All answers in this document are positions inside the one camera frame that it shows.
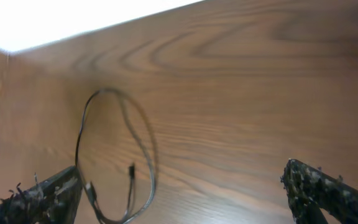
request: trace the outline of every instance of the wood grain pattern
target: wood grain pattern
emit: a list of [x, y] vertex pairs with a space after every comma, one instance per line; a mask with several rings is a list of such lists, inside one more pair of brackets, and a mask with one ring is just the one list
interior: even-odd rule
[[[0, 55], [0, 197], [73, 164], [83, 105], [110, 85], [143, 105], [159, 144], [157, 196], [135, 223], [291, 223], [279, 181], [289, 157], [358, 188], [356, 0], [210, 0], [8, 65]], [[137, 205], [147, 198], [144, 158], [113, 97], [92, 105], [80, 161], [111, 218], [132, 161]], [[96, 223], [85, 198], [76, 222]]]

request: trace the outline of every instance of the wood grain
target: wood grain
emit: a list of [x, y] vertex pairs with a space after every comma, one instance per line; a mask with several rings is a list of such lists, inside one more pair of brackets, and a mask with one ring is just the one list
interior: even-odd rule
[[[0, 55], [0, 197], [73, 164], [84, 103], [104, 86], [143, 105], [159, 145], [157, 196], [135, 223], [291, 223], [289, 157], [358, 188], [356, 0], [210, 0], [8, 65]], [[113, 97], [92, 105], [80, 153], [109, 217], [124, 211], [133, 161], [146, 200], [146, 163]], [[76, 223], [96, 223], [86, 198]]]

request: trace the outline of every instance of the wooden surface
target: wooden surface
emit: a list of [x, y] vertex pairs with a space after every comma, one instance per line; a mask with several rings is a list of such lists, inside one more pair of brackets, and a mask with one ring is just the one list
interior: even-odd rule
[[[158, 141], [157, 196], [134, 223], [291, 223], [279, 178], [289, 157], [358, 188], [356, 0], [210, 0], [0, 54], [0, 197], [74, 163], [83, 106], [104, 86], [142, 104]], [[103, 96], [80, 162], [110, 218], [133, 161], [140, 206], [145, 160]], [[85, 197], [76, 223], [96, 223]]]

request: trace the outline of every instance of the thin black wire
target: thin black wire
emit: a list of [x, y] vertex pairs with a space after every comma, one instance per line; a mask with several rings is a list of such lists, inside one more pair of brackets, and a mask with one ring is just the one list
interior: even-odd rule
[[[92, 195], [90, 197], [90, 195], [88, 194], [88, 190], [85, 186], [85, 180], [83, 178], [83, 174], [82, 174], [82, 171], [79, 167], [79, 164], [78, 164], [78, 150], [79, 150], [79, 147], [80, 147], [80, 141], [81, 141], [81, 135], [82, 135], [82, 132], [83, 132], [83, 129], [84, 129], [84, 124], [85, 124], [85, 118], [86, 118], [86, 110], [88, 108], [88, 105], [89, 103], [91, 102], [91, 100], [95, 97], [95, 96], [98, 96], [100, 93], [114, 93], [118, 100], [119, 100], [119, 105], [120, 105], [120, 108], [121, 108], [121, 112], [122, 112], [122, 116], [124, 118], [124, 122], [127, 126], [127, 129], [129, 130], [129, 132], [131, 133], [132, 137], [135, 139], [137, 145], [140, 147], [140, 149], [142, 150], [145, 158], [146, 158], [146, 161], [147, 161], [147, 165], [149, 167], [149, 171], [150, 171], [150, 195], [149, 195], [149, 198], [147, 199], [147, 201], [144, 203], [144, 205], [137, 211], [135, 212], [133, 215], [131, 215], [130, 217], [127, 218], [127, 215], [129, 213], [128, 209], [129, 209], [129, 204], [127, 205], [127, 211], [126, 211], [126, 214], [124, 215], [124, 218], [121, 220], [121, 221], [113, 221], [113, 220], [110, 220], [108, 218], [106, 218], [101, 210], [99, 209], [99, 206], [98, 206], [98, 202], [97, 202], [97, 199], [96, 199], [96, 193], [94, 193], [95, 195]], [[126, 105], [125, 105], [125, 102], [124, 100], [127, 100], [130, 104], [132, 104], [133, 106], [135, 106], [135, 108], [137, 109], [137, 111], [140, 113], [142, 119], [144, 120], [144, 123], [146, 125], [146, 128], [149, 132], [149, 136], [150, 136], [150, 139], [151, 139], [151, 142], [152, 142], [152, 149], [154, 150], [154, 153], [157, 153], [157, 143], [156, 143], [156, 140], [154, 138], [154, 135], [153, 135], [153, 132], [152, 132], [152, 128], [149, 124], [149, 122], [147, 121], [147, 117], [143, 111], [143, 109], [140, 107], [140, 105], [135, 101], [133, 100], [130, 96], [128, 96], [127, 94], [125, 94], [124, 92], [122, 92], [121, 90], [118, 90], [116, 88], [103, 88], [103, 89], [100, 89], [96, 92], [94, 92], [90, 98], [86, 101], [86, 104], [85, 104], [85, 108], [84, 108], [84, 112], [83, 112], [83, 115], [82, 115], [82, 119], [81, 119], [81, 128], [80, 128], [80, 132], [78, 134], [78, 138], [77, 138], [77, 142], [76, 142], [76, 148], [75, 148], [75, 165], [76, 167], [78, 168], [79, 170], [79, 173], [80, 173], [80, 176], [81, 176], [81, 179], [82, 179], [82, 183], [83, 183], [83, 187], [85, 189], [85, 192], [89, 198], [89, 201], [91, 202], [91, 205], [92, 207], [94, 208], [94, 211], [95, 211], [95, 214], [99, 220], [100, 223], [120, 223], [120, 224], [127, 224], [131, 221], [133, 221], [133, 219], [135, 219], [136, 217], [138, 217], [141, 213], [143, 213], [149, 206], [150, 204], [152, 203], [153, 199], [154, 199], [154, 195], [155, 195], [155, 190], [157, 188], [157, 178], [156, 178], [156, 173], [154, 171], [154, 167], [153, 167], [153, 162], [152, 162], [152, 159], [149, 155], [149, 152], [147, 150], [147, 148], [144, 146], [141, 138], [139, 137], [139, 135], [136, 133], [132, 123], [130, 122], [129, 118], [128, 118], [128, 112], [127, 112], [127, 108], [126, 108]], [[131, 201], [131, 192], [132, 192], [132, 186], [133, 186], [133, 183], [132, 183], [132, 180], [131, 179], [131, 183], [130, 183], [130, 189], [129, 189], [129, 197], [128, 197], [128, 203], [130, 203]]]

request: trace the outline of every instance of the wooden table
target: wooden table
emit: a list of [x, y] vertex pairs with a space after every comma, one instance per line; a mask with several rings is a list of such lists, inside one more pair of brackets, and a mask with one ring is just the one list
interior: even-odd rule
[[[157, 196], [134, 223], [291, 223], [289, 157], [358, 189], [356, 0], [210, 0], [0, 54], [0, 197], [73, 165], [85, 101], [104, 86], [142, 104], [158, 141]], [[93, 103], [80, 162], [110, 218], [132, 162], [137, 206], [147, 198], [113, 97]], [[76, 223], [96, 223], [86, 197]]]

